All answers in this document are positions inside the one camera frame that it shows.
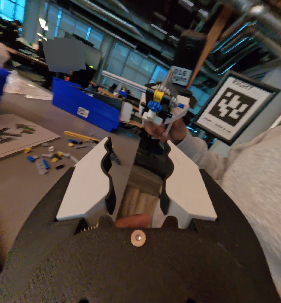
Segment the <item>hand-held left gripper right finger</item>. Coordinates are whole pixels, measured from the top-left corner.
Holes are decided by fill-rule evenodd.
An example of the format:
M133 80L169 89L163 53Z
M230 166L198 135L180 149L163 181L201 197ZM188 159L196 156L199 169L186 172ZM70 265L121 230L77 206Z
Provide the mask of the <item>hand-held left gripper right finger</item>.
M164 144L166 168L160 208L173 216L178 227L187 229L192 219L214 222L217 214L199 167L171 141Z

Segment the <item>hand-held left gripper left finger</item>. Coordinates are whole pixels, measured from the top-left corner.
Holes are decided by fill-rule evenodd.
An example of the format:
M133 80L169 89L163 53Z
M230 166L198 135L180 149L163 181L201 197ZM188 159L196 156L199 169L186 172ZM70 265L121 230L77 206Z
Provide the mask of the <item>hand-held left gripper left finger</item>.
M109 170L112 167L112 141L105 137L75 166L56 219L83 218L97 223L101 216L113 215L116 194Z

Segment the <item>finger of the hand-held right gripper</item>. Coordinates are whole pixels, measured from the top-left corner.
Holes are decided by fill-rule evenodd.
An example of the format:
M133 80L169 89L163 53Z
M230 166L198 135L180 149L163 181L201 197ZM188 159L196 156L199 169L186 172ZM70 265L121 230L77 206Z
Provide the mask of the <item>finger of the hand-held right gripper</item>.
M183 116L185 116L190 108L190 98L185 97L185 96L177 96L177 102L179 104L184 105L183 108L180 108L179 106L176 108L171 108L170 110L170 114L172 114L172 116L170 118L167 118L165 120L165 124L170 124L175 122L176 120L182 118Z
M145 93L142 93L140 99L140 117L142 119L142 127L144 127L148 122L161 126L163 119L159 117L158 114L159 113L157 111L146 107L146 95Z

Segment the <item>lego gear assembly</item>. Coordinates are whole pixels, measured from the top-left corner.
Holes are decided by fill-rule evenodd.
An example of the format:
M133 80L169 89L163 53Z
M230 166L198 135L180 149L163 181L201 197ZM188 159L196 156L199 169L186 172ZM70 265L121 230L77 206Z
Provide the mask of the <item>lego gear assembly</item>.
M170 114L171 108L180 107L183 108L184 105L179 104L177 102L177 91L175 89L169 89L167 86L162 84L154 84L151 87L155 90L154 93L146 92L146 107L151 110L157 111L158 116L163 119L163 124L165 124L165 120L170 118L172 114Z

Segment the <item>long thin grey lego axle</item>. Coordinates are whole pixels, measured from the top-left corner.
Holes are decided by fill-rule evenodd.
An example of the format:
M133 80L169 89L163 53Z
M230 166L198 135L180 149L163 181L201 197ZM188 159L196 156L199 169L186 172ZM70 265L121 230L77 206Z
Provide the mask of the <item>long thin grey lego axle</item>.
M134 89L137 89L138 91L140 91L142 93L146 93L146 92L154 93L155 92L155 90L152 89L152 88L148 88L146 86L137 84L137 83L135 83L133 81L130 81L130 80L125 79L125 78L122 78L122 77L120 77L118 75L112 74L112 73L110 73L108 71L105 71L105 70L102 71L102 76L104 76L106 78L109 78L109 79L112 79L112 80L114 80L116 82L119 82L121 84L124 84L126 86L130 86L130 87L132 87Z

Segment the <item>person's right forearm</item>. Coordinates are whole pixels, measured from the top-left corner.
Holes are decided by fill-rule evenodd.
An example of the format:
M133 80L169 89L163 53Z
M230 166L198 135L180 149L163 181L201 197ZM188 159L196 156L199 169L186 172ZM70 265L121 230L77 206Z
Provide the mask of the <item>person's right forearm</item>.
M204 169L219 185L228 166L228 158L208 150L207 143L190 133L176 145L200 169Z

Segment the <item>long yellow lego beam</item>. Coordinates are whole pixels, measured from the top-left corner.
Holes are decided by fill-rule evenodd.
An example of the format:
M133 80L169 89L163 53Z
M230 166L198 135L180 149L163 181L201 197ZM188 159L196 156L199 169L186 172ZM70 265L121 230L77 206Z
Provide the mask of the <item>long yellow lego beam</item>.
M78 138L82 141L93 141L93 142L96 142L96 143L99 143L101 141L100 139L96 139L96 138L93 138L93 137L77 134L77 133L74 133L74 132L71 132L71 131L64 131L63 134L66 135L66 136L73 137L73 138Z

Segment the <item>lego instruction booklet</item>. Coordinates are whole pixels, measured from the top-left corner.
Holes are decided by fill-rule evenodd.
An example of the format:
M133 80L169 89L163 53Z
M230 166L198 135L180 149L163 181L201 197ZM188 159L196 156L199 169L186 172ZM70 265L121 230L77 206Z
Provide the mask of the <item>lego instruction booklet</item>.
M59 138L60 135L17 115L0 115L0 160Z

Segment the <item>person's right hand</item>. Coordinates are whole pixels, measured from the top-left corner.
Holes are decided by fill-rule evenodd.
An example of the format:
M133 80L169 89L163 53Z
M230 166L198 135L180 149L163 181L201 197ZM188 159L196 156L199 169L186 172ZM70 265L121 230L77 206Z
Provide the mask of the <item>person's right hand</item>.
M161 142L165 142L165 140L170 140L174 144L180 143L187 135L187 128L184 123L183 118L180 118L172 124L169 132L166 132L169 124L161 124L160 126L147 122L144 126L145 131L151 137L160 140Z

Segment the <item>white cardboard box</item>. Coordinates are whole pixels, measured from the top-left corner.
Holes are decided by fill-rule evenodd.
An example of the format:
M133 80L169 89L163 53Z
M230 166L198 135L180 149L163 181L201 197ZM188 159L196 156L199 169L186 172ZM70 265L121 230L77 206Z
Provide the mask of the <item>white cardboard box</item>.
M133 105L129 102L123 101L121 103L119 122L120 123L128 123L131 120L131 116L133 113Z

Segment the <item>framed marker sign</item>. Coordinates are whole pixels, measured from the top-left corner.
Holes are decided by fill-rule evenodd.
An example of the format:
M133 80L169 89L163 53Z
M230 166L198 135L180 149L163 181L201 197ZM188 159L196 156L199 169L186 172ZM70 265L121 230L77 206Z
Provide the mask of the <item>framed marker sign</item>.
M280 92L279 88L228 70L192 124L231 146Z

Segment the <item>person's grey sweatshirt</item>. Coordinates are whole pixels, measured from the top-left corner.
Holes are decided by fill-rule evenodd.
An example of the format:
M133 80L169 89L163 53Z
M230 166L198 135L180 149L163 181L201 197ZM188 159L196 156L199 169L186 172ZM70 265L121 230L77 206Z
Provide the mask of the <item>person's grey sweatshirt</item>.
M213 160L211 174L256 233L281 296L281 126Z

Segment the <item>metal ceiling pipe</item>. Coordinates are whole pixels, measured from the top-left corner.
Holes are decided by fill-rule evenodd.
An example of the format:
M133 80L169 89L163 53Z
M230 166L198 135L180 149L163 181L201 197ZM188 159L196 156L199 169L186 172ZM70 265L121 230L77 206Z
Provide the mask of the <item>metal ceiling pipe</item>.
M231 35L233 31L246 24L246 33L269 48L281 60L281 16L272 12L271 7L262 1L235 0L219 1L229 6L240 17L223 34Z

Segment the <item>clear plastic bag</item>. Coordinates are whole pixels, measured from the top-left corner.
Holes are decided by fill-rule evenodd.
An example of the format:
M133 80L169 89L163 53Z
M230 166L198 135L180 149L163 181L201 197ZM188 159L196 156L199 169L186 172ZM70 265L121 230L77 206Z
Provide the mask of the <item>clear plastic bag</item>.
M10 71L7 76L3 93L20 94L26 98L52 101L53 93L34 82L23 78L16 70Z

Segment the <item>wooden post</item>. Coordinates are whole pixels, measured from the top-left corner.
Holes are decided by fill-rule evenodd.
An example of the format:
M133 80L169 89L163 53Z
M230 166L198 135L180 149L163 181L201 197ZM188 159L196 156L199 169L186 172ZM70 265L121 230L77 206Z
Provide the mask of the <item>wooden post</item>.
M213 49L215 42L217 41L218 37L222 33L223 28L225 27L227 21L229 20L232 12L233 12L233 9L230 6L228 6L228 5L223 6L221 12L219 13L218 17L216 18L214 24L212 25L210 32L207 35L205 46L197 61L195 69L193 70L193 73L189 80L187 89L190 89L195 77L197 76L203 63L207 59L207 56L210 54L211 50Z

